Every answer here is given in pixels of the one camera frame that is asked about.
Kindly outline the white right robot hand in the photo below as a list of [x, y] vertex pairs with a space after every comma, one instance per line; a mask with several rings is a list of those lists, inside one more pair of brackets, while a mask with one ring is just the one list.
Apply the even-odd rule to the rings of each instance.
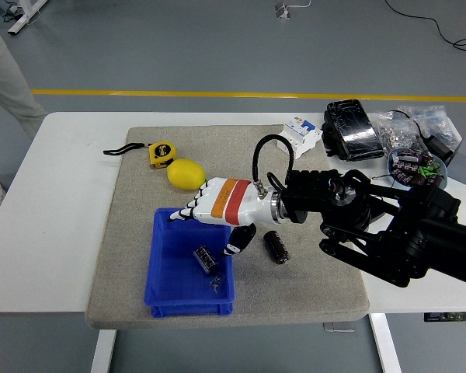
[[183, 209], [169, 215], [168, 221], [197, 220], [209, 225], [232, 227], [224, 256], [242, 252], [256, 234], [255, 223], [282, 222], [278, 212], [278, 193], [269, 188], [265, 197], [248, 180], [214, 177], [203, 184], [198, 194]]

